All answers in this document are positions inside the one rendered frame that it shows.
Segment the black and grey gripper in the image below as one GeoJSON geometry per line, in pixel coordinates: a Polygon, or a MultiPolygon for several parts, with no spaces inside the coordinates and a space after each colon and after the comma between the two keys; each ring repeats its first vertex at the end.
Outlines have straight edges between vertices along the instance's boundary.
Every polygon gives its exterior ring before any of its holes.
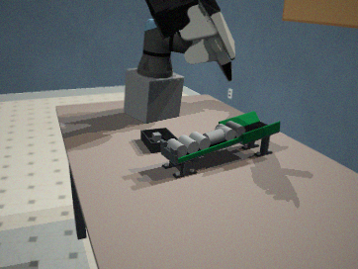
{"type": "Polygon", "coordinates": [[[181,38],[184,41],[193,41],[184,53],[188,63],[216,61],[226,79],[232,80],[229,58],[235,59],[234,40],[216,0],[145,0],[145,2],[163,39],[182,30],[181,38]]]}

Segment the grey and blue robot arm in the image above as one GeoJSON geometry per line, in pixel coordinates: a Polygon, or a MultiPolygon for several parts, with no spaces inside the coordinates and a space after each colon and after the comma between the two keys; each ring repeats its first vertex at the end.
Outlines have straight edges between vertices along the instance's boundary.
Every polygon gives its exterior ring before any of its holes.
{"type": "Polygon", "coordinates": [[[171,51],[185,53],[192,44],[181,38],[181,31],[163,40],[153,19],[148,19],[145,23],[143,53],[137,73],[150,78],[171,77],[171,51]]]}

